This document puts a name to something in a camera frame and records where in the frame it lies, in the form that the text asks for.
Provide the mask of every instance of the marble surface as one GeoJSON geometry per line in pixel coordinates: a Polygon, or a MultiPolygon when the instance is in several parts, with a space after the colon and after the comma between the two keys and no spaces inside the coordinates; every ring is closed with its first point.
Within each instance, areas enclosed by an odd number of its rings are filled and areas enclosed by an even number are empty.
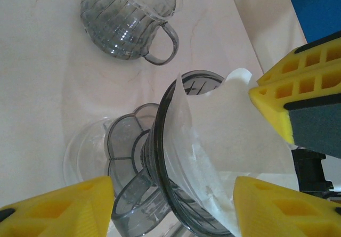
{"type": "MultiPolygon", "coordinates": [[[[83,125],[158,103],[179,72],[262,74],[233,0],[184,0],[169,22],[180,49],[163,67],[101,52],[84,32],[79,3],[0,0],[0,206],[63,187],[64,151],[83,125]]],[[[159,30],[151,51],[166,58],[171,48],[159,30]]],[[[175,222],[170,214],[150,236],[175,222]]]]}

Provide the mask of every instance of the white paper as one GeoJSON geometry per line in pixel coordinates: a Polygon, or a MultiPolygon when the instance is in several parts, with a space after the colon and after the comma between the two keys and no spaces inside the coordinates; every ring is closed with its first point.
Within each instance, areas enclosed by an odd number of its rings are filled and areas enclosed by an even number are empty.
{"type": "Polygon", "coordinates": [[[167,172],[232,234],[237,176],[298,190],[291,150],[253,106],[251,73],[237,69],[217,89],[187,96],[178,76],[164,131],[167,172]]]}

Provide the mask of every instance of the gray glass pitcher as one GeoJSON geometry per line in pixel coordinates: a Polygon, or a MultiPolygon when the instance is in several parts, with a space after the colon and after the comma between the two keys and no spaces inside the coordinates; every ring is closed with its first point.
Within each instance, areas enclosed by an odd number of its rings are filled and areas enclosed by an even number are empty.
{"type": "Polygon", "coordinates": [[[178,50],[178,36],[167,20],[182,0],[82,0],[80,18],[92,41],[104,52],[122,60],[144,57],[155,65],[167,64],[178,50]],[[167,60],[149,53],[159,27],[173,42],[167,60]]]}

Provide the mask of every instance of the blue wall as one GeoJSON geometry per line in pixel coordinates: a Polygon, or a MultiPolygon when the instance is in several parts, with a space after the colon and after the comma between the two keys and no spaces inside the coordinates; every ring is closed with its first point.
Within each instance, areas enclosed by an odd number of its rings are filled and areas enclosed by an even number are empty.
{"type": "Polygon", "coordinates": [[[341,30],[341,0],[291,0],[308,43],[341,30]]]}

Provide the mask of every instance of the white countertop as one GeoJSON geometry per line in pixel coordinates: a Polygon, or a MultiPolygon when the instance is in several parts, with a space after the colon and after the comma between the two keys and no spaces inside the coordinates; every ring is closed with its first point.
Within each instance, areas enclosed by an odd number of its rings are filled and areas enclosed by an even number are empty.
{"type": "MultiPolygon", "coordinates": [[[[169,21],[179,52],[156,67],[102,53],[83,30],[80,0],[0,0],[0,207],[63,187],[73,134],[158,103],[179,72],[245,67],[260,77],[257,57],[267,70],[305,42],[290,0],[235,1],[250,39],[233,0],[184,0],[169,21]]],[[[166,58],[171,46],[159,30],[151,50],[166,58]]]]}

